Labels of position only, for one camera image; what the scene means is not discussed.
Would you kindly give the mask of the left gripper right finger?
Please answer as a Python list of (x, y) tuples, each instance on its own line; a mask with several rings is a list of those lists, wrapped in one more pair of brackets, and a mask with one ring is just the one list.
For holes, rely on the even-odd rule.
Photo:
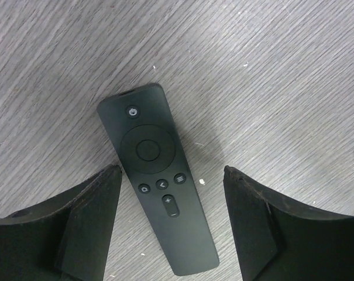
[(224, 169), (243, 280), (354, 280), (354, 216), (325, 211)]

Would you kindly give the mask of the black remote control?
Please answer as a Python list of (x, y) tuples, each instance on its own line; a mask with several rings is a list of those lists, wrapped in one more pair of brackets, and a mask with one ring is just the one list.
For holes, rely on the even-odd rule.
[(161, 85), (108, 97), (97, 113), (173, 273), (216, 268), (218, 253)]

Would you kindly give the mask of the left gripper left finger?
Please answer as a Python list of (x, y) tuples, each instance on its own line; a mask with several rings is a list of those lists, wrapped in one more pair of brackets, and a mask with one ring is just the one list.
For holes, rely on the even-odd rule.
[(0, 280), (102, 280), (122, 171), (86, 181), (0, 218)]

